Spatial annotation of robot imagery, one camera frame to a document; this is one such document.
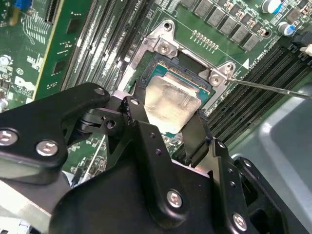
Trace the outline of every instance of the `black mechanical arm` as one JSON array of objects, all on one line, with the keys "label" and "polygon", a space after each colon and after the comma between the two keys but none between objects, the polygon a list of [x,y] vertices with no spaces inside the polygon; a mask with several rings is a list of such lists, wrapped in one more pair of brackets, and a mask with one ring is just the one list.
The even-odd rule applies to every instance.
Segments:
[{"label": "black mechanical arm", "polygon": [[[0,115],[1,193],[28,202],[16,215],[50,234],[308,233],[257,168],[211,136],[201,112],[172,161],[138,91],[110,97],[86,83]],[[107,135],[107,170],[70,190],[59,183],[67,148],[92,133]],[[18,202],[0,201],[11,212]]]}]

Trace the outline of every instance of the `silver screw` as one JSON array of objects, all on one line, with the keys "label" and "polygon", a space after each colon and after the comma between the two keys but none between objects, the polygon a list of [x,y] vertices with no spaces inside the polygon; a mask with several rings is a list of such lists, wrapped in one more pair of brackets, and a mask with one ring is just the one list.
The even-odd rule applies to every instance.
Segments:
[{"label": "silver screw", "polygon": [[10,130],[0,131],[0,146],[8,146],[14,144],[18,140],[18,135]]},{"label": "silver screw", "polygon": [[218,86],[221,83],[221,81],[222,81],[221,78],[217,74],[214,74],[214,75],[212,75],[211,78],[209,78],[209,83],[212,86]]},{"label": "silver screw", "polygon": [[240,229],[241,231],[245,232],[247,230],[246,221],[243,219],[241,215],[235,213],[233,215],[233,221],[237,226],[237,228]]},{"label": "silver screw", "polygon": [[95,91],[97,94],[100,94],[100,95],[104,95],[104,94],[105,94],[104,90],[101,89],[101,88],[96,88],[94,91]]},{"label": "silver screw", "polygon": [[53,156],[58,152],[58,146],[49,140],[43,140],[36,146],[36,151],[41,156]]},{"label": "silver screw", "polygon": [[168,51],[168,46],[166,44],[162,44],[160,47],[160,51],[161,53],[166,54]]},{"label": "silver screw", "polygon": [[221,148],[224,148],[224,149],[226,148],[225,145],[221,141],[218,141],[218,144]]},{"label": "silver screw", "polygon": [[172,207],[180,208],[182,206],[182,198],[175,191],[170,190],[167,193],[167,200]]},{"label": "silver screw", "polygon": [[244,163],[246,164],[247,167],[252,167],[249,161],[244,160]]},{"label": "silver screw", "polygon": [[138,101],[135,100],[134,98],[132,98],[130,101],[131,101],[134,105],[138,105],[138,104],[139,104]]}]

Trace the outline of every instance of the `green circuit board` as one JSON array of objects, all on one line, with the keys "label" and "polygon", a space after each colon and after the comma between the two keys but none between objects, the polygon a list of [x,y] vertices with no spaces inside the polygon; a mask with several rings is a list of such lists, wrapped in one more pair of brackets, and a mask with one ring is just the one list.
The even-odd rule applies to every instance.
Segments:
[{"label": "green circuit board", "polygon": [[[45,21],[51,1],[33,0],[10,26],[13,12],[7,2],[0,0],[0,10],[6,12],[0,20],[0,61],[6,62],[0,65],[0,77],[8,109],[84,82],[113,92],[118,79],[125,78],[120,73],[123,65],[133,61],[142,41],[164,20],[174,22],[175,42],[212,67],[233,62],[237,79],[244,78],[284,37],[278,31],[281,22],[295,31],[312,24],[308,0],[284,0],[276,14],[263,13],[261,0],[59,0],[53,24]],[[145,53],[122,90],[132,91],[154,55]],[[228,92],[233,88],[228,85]],[[206,113],[223,99],[205,107]],[[103,170],[106,142],[102,139],[93,135],[72,146],[64,170],[86,172],[93,158],[90,176]],[[168,133],[163,139],[170,154],[183,142],[181,134]]]},{"label": "green circuit board", "polygon": [[[283,36],[278,32],[277,27],[281,22],[288,22],[295,26],[296,30],[302,29],[304,25],[312,23],[311,13],[300,14],[295,18],[289,15],[296,12],[296,6],[300,1],[285,0],[277,14],[266,14],[261,10],[261,1],[258,0],[228,0],[228,1],[211,1],[213,5],[209,13],[205,13],[203,17],[196,14],[197,8],[200,6],[201,0],[185,0],[181,2],[190,3],[191,6],[180,3],[178,0],[156,0],[152,6],[148,17],[142,25],[142,31],[138,33],[131,50],[127,54],[127,58],[131,59],[137,52],[146,35],[153,31],[162,21],[170,19],[175,23],[175,40],[182,44],[188,50],[194,52],[205,61],[210,62],[213,66],[218,67],[227,61],[233,61],[236,65],[234,78],[242,79],[263,56],[272,48],[272,46]],[[234,6],[239,6],[238,13],[231,14],[231,9]],[[211,17],[211,12],[221,10],[223,20],[220,21],[217,27],[207,23],[207,19]],[[249,15],[248,23],[242,22],[244,16]],[[246,40],[237,43],[237,38],[233,32],[225,35],[221,32],[222,25],[226,19],[233,18],[236,26],[234,31],[244,29],[242,32],[247,32],[251,37],[256,38],[257,43],[252,49],[244,47]],[[258,30],[251,23],[261,26]],[[149,56],[143,57],[134,76],[129,80],[126,91],[129,91],[135,80],[140,77],[146,63],[149,61]]]},{"label": "green circuit board", "polygon": [[[202,0],[99,0],[92,12],[93,20],[85,25],[84,37],[76,47],[71,67],[68,70],[62,89],[70,88],[84,82],[95,82],[112,92],[117,88],[115,82],[120,76],[119,70],[126,60],[131,63],[144,38],[146,38],[164,20],[172,20],[175,24],[174,40],[192,51],[199,58],[207,61],[213,67],[232,61],[236,69],[233,77],[242,79],[248,74],[274,44],[283,37],[278,31],[281,22],[287,22],[301,30],[311,24],[311,2],[284,0],[277,14],[263,13],[262,1],[258,0],[205,0],[211,6],[203,13],[200,11]],[[146,14],[139,14],[141,9]],[[221,12],[222,20],[217,26],[210,21],[214,12]],[[119,21],[117,26],[112,20]],[[228,19],[233,19],[235,25],[231,33],[222,29]],[[239,41],[235,31],[241,29],[246,33],[246,39]],[[253,38],[256,43],[248,41]],[[154,53],[146,51],[133,75],[128,78],[124,91],[131,92],[135,80],[140,78],[149,67]],[[181,134],[165,134],[163,139],[170,154],[181,145]],[[77,166],[85,156],[85,147],[70,152],[74,158],[72,164]]]},{"label": "green circuit board", "polygon": [[8,109],[59,91],[90,0],[1,0],[0,85]]}]

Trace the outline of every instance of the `dimm slot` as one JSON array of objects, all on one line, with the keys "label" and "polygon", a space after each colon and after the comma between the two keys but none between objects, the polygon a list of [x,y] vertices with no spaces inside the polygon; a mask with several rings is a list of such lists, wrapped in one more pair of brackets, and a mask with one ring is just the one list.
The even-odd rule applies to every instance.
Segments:
[{"label": "dimm slot", "polygon": [[[297,63],[295,64],[295,66],[292,66],[292,68],[295,67],[296,69],[298,69],[298,66],[299,66],[299,65],[300,65],[300,62],[297,62]],[[271,84],[271,85],[273,85],[273,86],[275,86],[275,87],[280,87],[280,86],[285,82],[285,80],[291,78],[291,76],[294,74],[293,71],[297,71],[297,70],[291,70],[290,72],[288,72],[288,69],[286,69],[286,70],[282,71],[281,74],[286,74],[286,73],[287,73],[287,74],[286,74],[286,75],[283,75],[281,78],[279,78],[279,76],[274,77],[274,78],[276,79],[276,80],[275,80],[275,83],[273,83],[273,84]],[[251,90],[252,90],[252,92],[254,91],[254,92],[257,92],[257,93],[259,93],[259,94],[258,94],[257,96],[254,96],[252,99],[247,99],[247,97],[244,96],[243,99],[242,99],[241,101],[242,101],[242,102],[245,102],[246,104],[248,104],[248,105],[246,105],[247,111],[248,111],[248,110],[251,110],[251,111],[253,112],[254,109],[257,108],[257,106],[261,106],[262,100],[263,100],[263,98],[265,98],[265,96],[263,97],[263,94],[269,94],[269,95],[271,95],[272,92],[267,92],[267,91],[260,90],[260,89],[256,89],[256,88],[252,88]],[[217,129],[217,132],[218,132],[217,135],[218,135],[218,137],[224,138],[224,136],[225,136],[224,132],[225,132],[227,129],[233,129],[233,128],[235,128],[234,125],[237,123],[238,120],[241,119],[241,117],[244,117],[244,119],[247,119],[247,118],[250,116],[250,114],[248,115],[247,113],[242,113],[243,111],[237,113],[237,114],[238,114],[238,115],[237,115],[237,119],[231,117],[231,121],[228,122],[227,125],[223,125],[223,127],[222,127],[221,129],[219,129],[219,130]]]},{"label": "dimm slot", "polygon": [[125,5],[124,2],[121,2],[122,6],[120,7],[117,7],[116,4],[117,0],[112,0],[107,12],[105,13],[101,27],[97,32],[94,42],[92,43],[92,49],[88,54],[84,69],[82,70],[81,75],[79,75],[77,85],[84,82],[91,82],[93,80],[98,64],[104,55],[104,46],[106,41],[109,40],[108,33],[112,30],[113,25],[116,25],[119,21],[118,17],[120,17]]},{"label": "dimm slot", "polygon": [[[276,69],[269,70],[268,74],[264,78],[264,81],[262,82],[265,85],[270,85],[270,82],[289,64],[289,62],[293,59],[292,55],[288,55],[286,57],[281,57],[281,62],[276,66]],[[257,96],[261,92],[261,89],[248,89],[247,92],[244,94],[245,100],[251,100],[255,96]],[[231,106],[228,108],[227,112],[229,112],[228,116],[231,116],[231,118],[234,118],[238,115],[238,113],[248,106],[250,104],[249,101],[240,101],[238,100],[237,105]],[[220,132],[220,128],[223,128],[225,126],[225,122],[227,122],[228,118],[223,118],[221,121],[218,121],[215,126],[212,126],[216,131]]]},{"label": "dimm slot", "polygon": [[[300,62],[295,63],[290,68],[284,70],[281,73],[283,75],[278,78],[278,80],[276,80],[273,85],[277,87],[282,86],[287,89],[293,88],[302,79],[302,76],[300,76],[301,68],[302,64],[300,64]],[[259,112],[259,109],[261,110],[261,112],[263,112],[264,110],[269,110],[278,101],[273,98],[275,96],[277,96],[276,93],[262,90],[260,95],[256,96],[254,99],[242,100],[248,102],[249,104],[251,103],[248,106],[247,111],[245,111],[244,113],[239,113],[239,118],[237,118],[235,121],[233,121],[232,119],[229,125],[218,131],[218,133],[216,133],[217,137],[227,143],[230,143],[228,139],[232,138],[233,134],[236,134],[238,132],[243,133],[247,128],[247,124],[250,125],[252,121],[258,119],[257,117],[261,117],[261,115],[257,114]]]},{"label": "dimm slot", "polygon": [[[301,74],[299,74],[296,79],[291,80],[291,82],[285,87],[286,89],[292,89],[297,83],[299,83],[304,77],[306,77],[311,71],[305,69]],[[251,119],[251,121],[247,121],[244,126],[240,126],[241,131],[237,131],[236,133],[229,134],[227,138],[225,138],[226,144],[230,144],[233,142],[239,135],[241,135],[252,122],[256,121],[260,117],[262,117],[274,104],[276,104],[279,100],[283,98],[282,94],[274,93],[273,96],[267,98],[268,102],[263,102],[262,109],[257,112],[257,114]]]},{"label": "dimm slot", "polygon": [[[265,58],[261,65],[258,64],[252,71],[250,71],[244,78],[246,81],[250,82],[257,82],[261,75],[268,70],[270,64],[276,61],[279,57],[281,57],[285,52],[285,49],[279,46],[275,46],[270,53],[267,55],[268,57]],[[218,108],[212,112],[209,116],[209,126],[215,125],[219,119],[222,118],[224,112],[234,105],[239,97],[243,95],[247,90],[249,90],[248,86],[239,85],[236,86],[231,93],[225,98],[225,100],[219,104]]]},{"label": "dimm slot", "polygon": [[[82,28],[81,34],[80,34],[79,39],[78,39],[79,43],[81,41],[83,41],[83,42],[85,41],[88,29],[91,27],[92,19],[95,17],[95,12],[96,12],[97,7],[98,7],[98,0],[93,0],[91,3],[91,7],[90,7],[89,13],[87,15],[87,18],[85,20],[84,26]],[[65,79],[64,79],[63,84],[62,84],[61,91],[70,88],[69,87],[69,80],[73,78],[74,67],[77,66],[78,57],[81,54],[81,50],[82,50],[82,47],[80,47],[80,45],[76,46],[76,48],[73,52],[73,55],[70,59],[70,63],[69,63],[69,66],[68,66],[68,69],[66,72]]]},{"label": "dimm slot", "polygon": [[49,0],[48,8],[45,13],[44,21],[49,24],[54,24],[57,16],[60,0]]}]

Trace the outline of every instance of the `screwdriver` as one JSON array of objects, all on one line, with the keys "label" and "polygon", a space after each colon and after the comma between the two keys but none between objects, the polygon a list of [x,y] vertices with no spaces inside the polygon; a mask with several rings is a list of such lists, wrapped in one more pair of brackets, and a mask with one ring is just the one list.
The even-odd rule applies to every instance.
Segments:
[{"label": "screwdriver", "polygon": [[242,84],[242,85],[246,85],[246,86],[251,86],[251,87],[254,87],[254,88],[269,90],[269,91],[273,91],[273,92],[276,92],[276,93],[279,93],[279,94],[289,95],[289,96],[292,96],[292,97],[304,98],[304,99],[312,100],[312,95],[303,94],[303,93],[299,93],[299,92],[295,92],[295,91],[291,91],[291,90],[287,90],[287,89],[271,87],[271,86],[264,85],[264,84],[257,84],[257,83],[252,83],[252,82],[239,80],[239,79],[234,79],[234,78],[226,78],[226,81],[230,81],[230,82],[234,82],[234,83]]}]

